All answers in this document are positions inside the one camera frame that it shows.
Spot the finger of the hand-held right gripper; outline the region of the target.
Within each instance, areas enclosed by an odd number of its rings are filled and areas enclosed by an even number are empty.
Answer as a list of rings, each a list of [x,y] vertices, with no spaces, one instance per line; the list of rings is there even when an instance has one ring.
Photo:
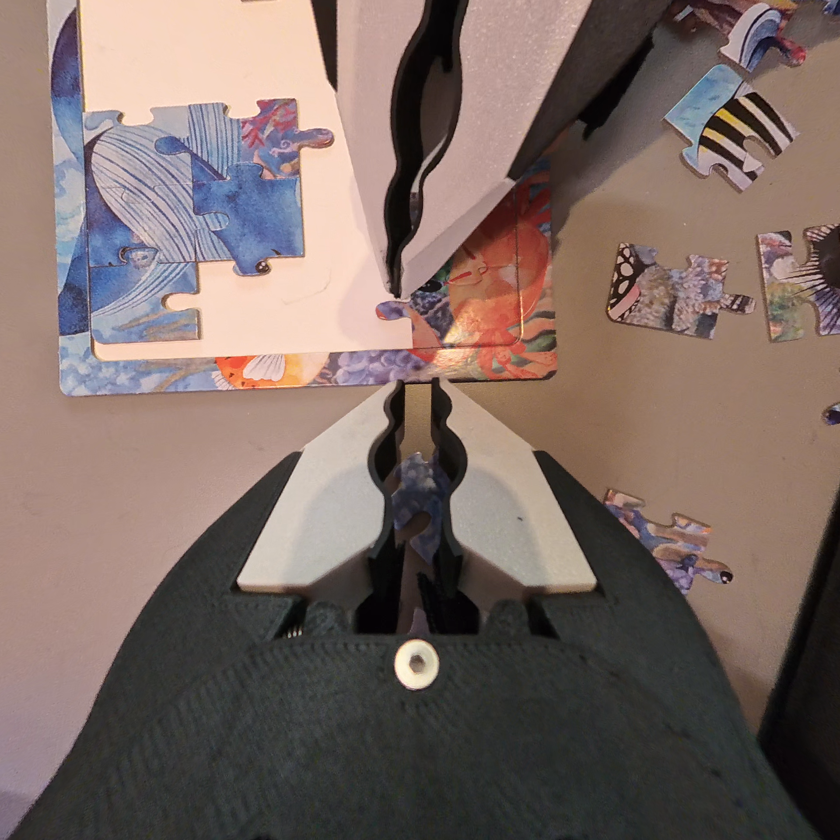
[[[459,1],[338,3],[338,100],[365,220],[386,289],[409,297],[408,244],[424,182],[459,117]]]
[[[510,168],[590,1],[472,1],[459,33],[461,99],[402,249],[401,298],[431,279],[510,191]]]

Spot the red coral white wave piece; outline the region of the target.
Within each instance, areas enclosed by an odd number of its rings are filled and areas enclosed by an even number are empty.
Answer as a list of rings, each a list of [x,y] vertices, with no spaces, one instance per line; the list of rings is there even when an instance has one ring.
[[[789,1],[674,1],[666,18],[691,32],[700,24],[713,27],[727,39],[719,55],[752,72],[769,49],[790,67],[805,62],[805,48],[782,35],[795,11]]]

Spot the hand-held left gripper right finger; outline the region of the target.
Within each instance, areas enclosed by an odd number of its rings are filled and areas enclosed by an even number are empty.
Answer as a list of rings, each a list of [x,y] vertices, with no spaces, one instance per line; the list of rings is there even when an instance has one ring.
[[[432,383],[446,476],[434,578],[418,576],[434,634],[475,634],[504,600],[591,592],[596,578],[537,453],[447,380]]]

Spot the ocean jigsaw puzzle frame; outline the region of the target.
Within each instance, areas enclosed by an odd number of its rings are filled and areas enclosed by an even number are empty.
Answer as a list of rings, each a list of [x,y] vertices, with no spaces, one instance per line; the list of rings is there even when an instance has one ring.
[[[362,230],[309,2],[48,2],[48,8],[63,393],[382,385],[438,375],[522,381],[556,372],[547,160],[499,202],[512,199],[518,218],[517,338],[415,350],[409,318],[377,315],[379,304],[396,300],[375,274]],[[197,339],[96,341],[83,115],[116,111],[123,123],[139,125],[152,122],[153,109],[220,102],[229,117],[244,119],[257,113],[258,101],[281,98],[296,100],[300,129],[333,134],[329,147],[300,152],[304,255],[270,259],[270,270],[259,276],[239,275],[232,261],[198,264],[197,290],[163,301],[168,312],[197,315]]]

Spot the joined blue whale puzzle pieces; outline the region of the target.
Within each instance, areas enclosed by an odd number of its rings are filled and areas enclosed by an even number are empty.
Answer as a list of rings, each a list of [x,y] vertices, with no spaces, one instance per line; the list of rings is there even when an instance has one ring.
[[[129,125],[83,115],[91,333],[101,343],[195,340],[194,312],[163,301],[197,290],[197,266],[232,261],[241,276],[304,255],[300,152],[333,143],[300,129],[295,99],[228,116],[223,103],[155,108]]]

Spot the yellow black striped fish piece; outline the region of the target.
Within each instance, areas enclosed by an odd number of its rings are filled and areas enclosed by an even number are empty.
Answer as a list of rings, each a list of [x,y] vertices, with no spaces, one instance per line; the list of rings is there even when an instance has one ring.
[[[746,140],[760,140],[779,155],[798,136],[792,124],[726,65],[711,68],[664,120],[690,142],[682,152],[690,168],[709,176],[719,166],[741,192],[763,172],[763,164],[745,149]]]

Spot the purple orange fish puzzle piece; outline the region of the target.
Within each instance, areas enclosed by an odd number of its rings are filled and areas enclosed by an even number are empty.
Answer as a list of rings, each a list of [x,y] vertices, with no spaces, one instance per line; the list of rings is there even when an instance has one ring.
[[[703,522],[675,513],[670,524],[649,520],[642,513],[644,501],[609,489],[603,503],[651,552],[658,564],[683,595],[687,595],[695,577],[728,584],[733,572],[724,563],[705,558],[711,527]]]

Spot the black white spotted puzzle piece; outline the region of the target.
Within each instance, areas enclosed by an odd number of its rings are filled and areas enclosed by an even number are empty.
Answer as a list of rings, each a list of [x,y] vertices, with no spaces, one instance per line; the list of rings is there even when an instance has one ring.
[[[606,306],[610,320],[710,340],[720,312],[755,309],[753,298],[725,293],[725,259],[691,255],[686,269],[669,269],[657,262],[657,253],[618,246]]]

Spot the dark perforated panel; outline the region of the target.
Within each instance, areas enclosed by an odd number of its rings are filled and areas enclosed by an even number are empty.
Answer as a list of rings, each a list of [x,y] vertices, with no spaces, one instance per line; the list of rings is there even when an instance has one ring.
[[[794,622],[759,743],[823,838],[839,838],[839,498]]]

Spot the purple blue bubbly puzzle piece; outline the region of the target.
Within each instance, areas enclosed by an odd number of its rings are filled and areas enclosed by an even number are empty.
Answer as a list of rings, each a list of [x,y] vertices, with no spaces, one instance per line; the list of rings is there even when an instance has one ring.
[[[429,565],[434,563],[441,538],[443,502],[449,478],[438,462],[438,451],[429,460],[421,453],[404,459],[395,469],[398,487],[392,493],[394,529],[402,530],[420,512],[429,516],[426,528],[410,539],[413,549]]]

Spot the joined orange crab puzzle pieces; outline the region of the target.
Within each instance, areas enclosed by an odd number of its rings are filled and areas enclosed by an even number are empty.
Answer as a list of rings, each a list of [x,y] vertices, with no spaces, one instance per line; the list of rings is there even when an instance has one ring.
[[[379,318],[410,319],[415,350],[512,343],[521,320],[517,221],[504,199],[407,301],[379,304]]]

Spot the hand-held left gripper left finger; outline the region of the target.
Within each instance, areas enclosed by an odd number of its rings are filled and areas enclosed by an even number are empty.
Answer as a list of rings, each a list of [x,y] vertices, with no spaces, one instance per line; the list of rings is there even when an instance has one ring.
[[[302,450],[238,587],[353,611],[361,633],[392,634],[403,546],[391,479],[403,440],[403,382],[383,386]]]

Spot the green grey urchin-spine puzzle piece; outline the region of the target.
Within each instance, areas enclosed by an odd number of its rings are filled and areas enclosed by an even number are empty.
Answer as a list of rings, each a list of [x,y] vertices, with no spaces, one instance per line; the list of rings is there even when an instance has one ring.
[[[784,230],[757,236],[764,310],[771,341],[804,337],[806,305],[816,312],[819,335],[839,333],[838,229],[837,224],[806,228],[803,235],[809,256],[801,265],[793,256],[791,232]]]

